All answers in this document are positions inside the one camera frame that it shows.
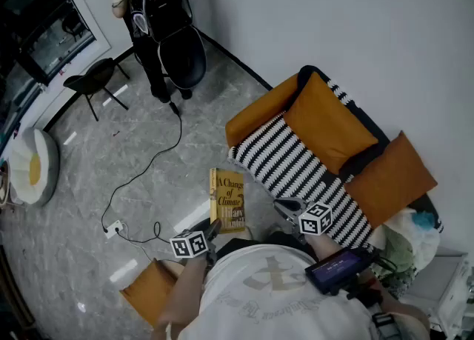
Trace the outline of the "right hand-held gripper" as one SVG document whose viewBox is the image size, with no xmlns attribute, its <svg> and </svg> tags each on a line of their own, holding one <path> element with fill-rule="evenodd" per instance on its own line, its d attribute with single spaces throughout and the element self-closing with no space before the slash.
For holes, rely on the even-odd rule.
<svg viewBox="0 0 474 340">
<path fill-rule="evenodd" d="M 304 236 L 320 236 L 333 225 L 333 209 L 325 203 L 284 197 L 275 199 L 273 207 L 283 219 L 293 223 L 293 232 L 301 242 L 305 242 Z"/>
</svg>

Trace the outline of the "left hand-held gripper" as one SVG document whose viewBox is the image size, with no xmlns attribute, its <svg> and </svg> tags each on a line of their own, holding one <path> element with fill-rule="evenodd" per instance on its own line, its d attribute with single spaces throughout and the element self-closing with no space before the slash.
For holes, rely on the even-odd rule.
<svg viewBox="0 0 474 340">
<path fill-rule="evenodd" d="M 216 247 L 213 240 L 221 229 L 221 219 L 205 219 L 190 229 L 170 239 L 173 254 L 177 259 L 195 259 L 204 256 L 207 268 L 210 269 L 217 261 Z"/>
</svg>

